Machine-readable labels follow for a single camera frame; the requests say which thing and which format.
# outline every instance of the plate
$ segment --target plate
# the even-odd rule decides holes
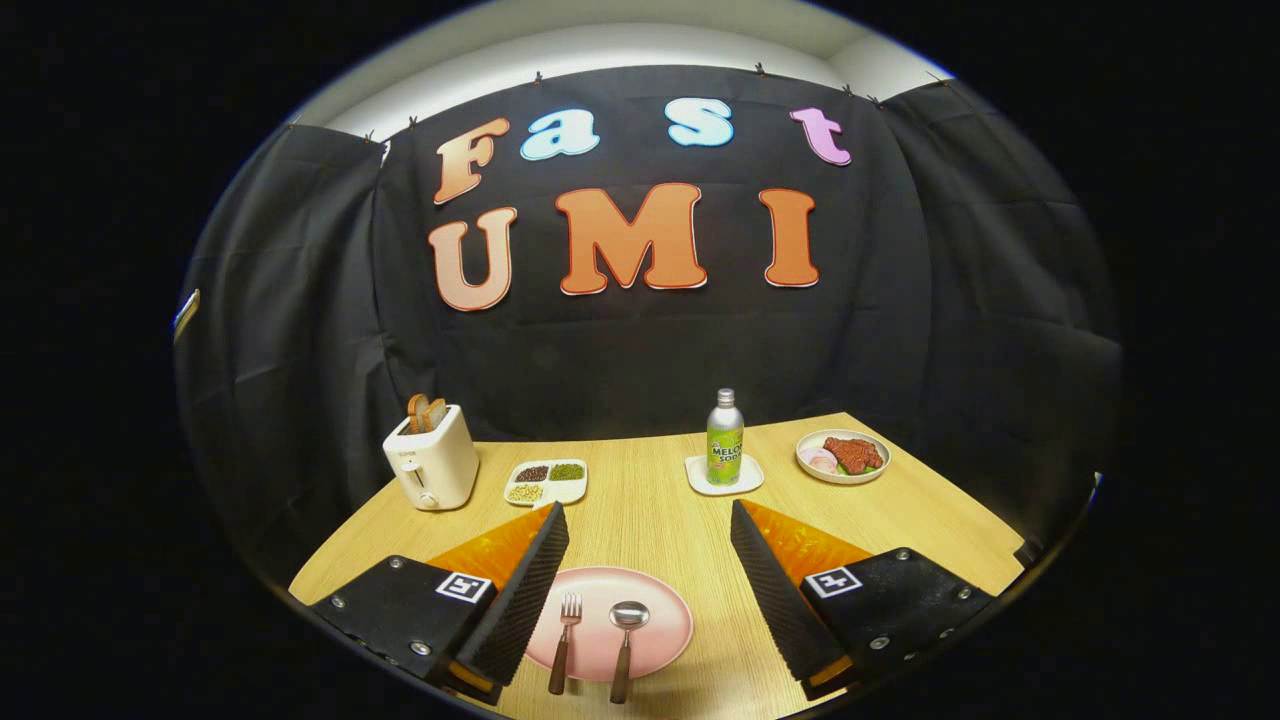
[[[881,457],[884,459],[884,464],[877,468],[876,470],[872,470],[870,473],[865,473],[861,475],[833,475],[831,473],[823,473],[822,470],[812,468],[808,462],[800,460],[801,450],[808,450],[810,447],[822,447],[822,445],[827,442],[827,438],[829,437],[840,439],[865,439],[876,446],[876,451],[879,452]],[[859,433],[856,430],[841,430],[841,429],[818,430],[815,433],[809,433],[804,436],[803,438],[800,438],[800,442],[796,443],[796,462],[799,462],[800,466],[804,468],[805,473],[809,473],[810,475],[818,478],[819,480],[836,483],[840,486],[860,486],[863,483],[869,483],[876,478],[881,477],[884,473],[884,470],[888,469],[888,464],[892,460],[893,460],[893,454],[888,451],[888,446],[884,445],[884,441],[879,439],[878,437],[869,436],[867,433]]]
[[[764,470],[760,464],[748,454],[742,454],[742,468],[737,482],[731,486],[713,486],[707,482],[707,456],[694,455],[685,457],[685,474],[689,475],[689,484],[703,495],[737,495],[751,492],[764,484]]]
[[[517,483],[516,478],[520,477],[522,470],[529,468],[535,468],[538,465],[547,466],[547,478],[536,483]],[[582,468],[582,478],[577,480],[552,480],[550,473],[557,465],[577,465]],[[530,460],[529,462],[521,462],[511,470],[511,475],[507,478],[506,487],[502,488],[502,497],[512,505],[520,505],[525,507],[541,507],[544,505],[550,505],[552,502],[559,501],[561,505],[568,505],[571,502],[577,502],[582,500],[586,495],[586,461],[579,460],[577,457],[562,457],[559,460]],[[520,486],[536,486],[543,488],[543,495],[538,500],[511,500],[512,488]]]
[[[671,665],[694,637],[694,614],[671,585],[626,568],[572,568],[556,575],[547,605],[529,638],[525,655],[550,670],[559,644],[561,592],[582,596],[582,621],[570,628],[570,678],[608,683],[622,647],[622,630],[609,623],[609,609],[636,600],[649,609],[649,621],[631,630],[631,678],[643,678]]]

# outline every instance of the pink plate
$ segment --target pink plate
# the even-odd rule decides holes
[[[613,680],[622,647],[622,630],[609,623],[609,609],[636,600],[649,609],[649,621],[631,630],[631,678],[641,678],[669,665],[694,637],[694,615],[667,583],[623,568],[572,568],[556,575],[538,626],[525,655],[550,669],[559,644],[561,592],[582,596],[582,621],[570,628],[567,670],[580,680]]]

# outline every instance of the bottle label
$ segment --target bottle label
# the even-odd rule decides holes
[[[728,486],[737,482],[742,466],[742,428],[707,430],[707,482]]]

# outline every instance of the sliced onion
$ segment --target sliced onion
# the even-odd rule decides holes
[[[835,475],[838,473],[840,461],[836,456],[831,454],[826,447],[806,447],[800,451],[800,460],[814,470],[823,473],[829,473]]]

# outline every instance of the fork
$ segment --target fork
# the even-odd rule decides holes
[[[564,666],[568,664],[568,628],[582,621],[582,596],[576,592],[561,593],[561,632],[559,646],[556,647],[556,662],[552,664],[552,682],[547,689],[552,694],[564,693]]]

